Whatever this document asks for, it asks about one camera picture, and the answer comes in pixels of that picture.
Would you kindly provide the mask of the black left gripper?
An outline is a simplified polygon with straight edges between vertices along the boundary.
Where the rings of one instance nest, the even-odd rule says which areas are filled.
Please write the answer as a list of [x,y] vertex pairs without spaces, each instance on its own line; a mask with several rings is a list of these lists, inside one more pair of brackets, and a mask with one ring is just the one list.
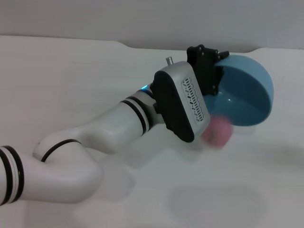
[[223,78],[223,67],[215,64],[229,56],[229,51],[219,52],[204,45],[187,48],[187,62],[192,66],[201,93],[217,95]]

